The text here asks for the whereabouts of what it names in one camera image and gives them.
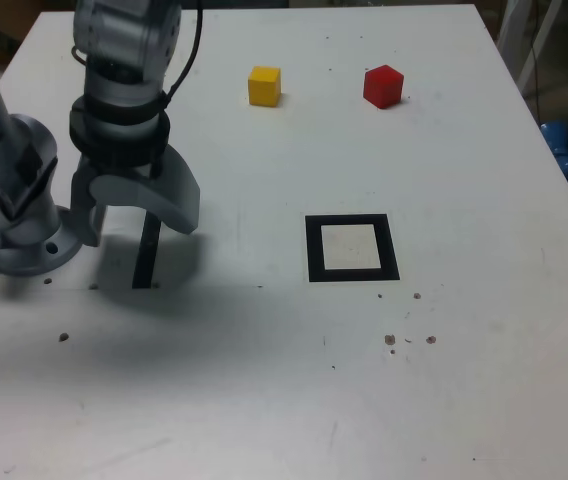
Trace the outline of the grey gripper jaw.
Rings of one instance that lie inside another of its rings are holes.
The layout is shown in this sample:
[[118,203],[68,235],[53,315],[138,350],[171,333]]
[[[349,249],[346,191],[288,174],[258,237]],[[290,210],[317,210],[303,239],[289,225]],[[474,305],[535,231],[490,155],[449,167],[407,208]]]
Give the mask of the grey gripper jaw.
[[98,204],[143,209],[170,229],[190,235],[199,223],[200,187],[173,147],[167,146],[159,160],[161,172],[152,178],[137,171],[100,175],[89,192]]
[[82,244],[100,245],[106,209],[102,172],[89,157],[81,157],[72,178],[70,223]]

